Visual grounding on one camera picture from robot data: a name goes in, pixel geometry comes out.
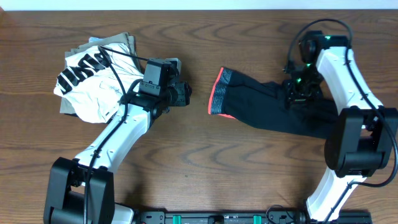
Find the black shorts with grey waistband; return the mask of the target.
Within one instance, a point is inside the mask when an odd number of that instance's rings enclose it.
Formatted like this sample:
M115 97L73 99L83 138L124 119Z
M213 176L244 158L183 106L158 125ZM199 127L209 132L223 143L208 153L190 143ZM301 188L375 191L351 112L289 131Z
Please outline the black shorts with grey waistband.
M210 93L208 114L233 118L258 129L326 139L338 119L335 103L320 98L290 104L287 88L291 83L260 83L223 67Z

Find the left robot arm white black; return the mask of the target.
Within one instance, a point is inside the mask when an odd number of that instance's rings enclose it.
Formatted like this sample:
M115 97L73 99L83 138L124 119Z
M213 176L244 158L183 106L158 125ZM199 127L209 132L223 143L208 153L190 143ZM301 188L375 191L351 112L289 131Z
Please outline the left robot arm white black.
M171 106L187 106L187 82L153 85L134 81L103 132L74 159L51 167L44 223L133 223L134 210L114 200L114 175L134 143Z

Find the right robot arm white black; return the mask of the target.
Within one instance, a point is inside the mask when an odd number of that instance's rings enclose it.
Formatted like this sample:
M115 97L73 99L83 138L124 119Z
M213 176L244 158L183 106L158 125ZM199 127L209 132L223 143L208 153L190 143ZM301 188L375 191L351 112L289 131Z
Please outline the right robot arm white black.
M325 142L326 171L306 200L307 218L318 223L337 221L357 186L383 187L397 174L395 167L384 182L366 182L387 166L391 154L397 154L397 109L386 108L368 87L354 60L352 38L351 34L300 31L294 42L304 64L296 66L290 58L285 69L292 77L288 104L320 102L320 84L326 82L338 113Z

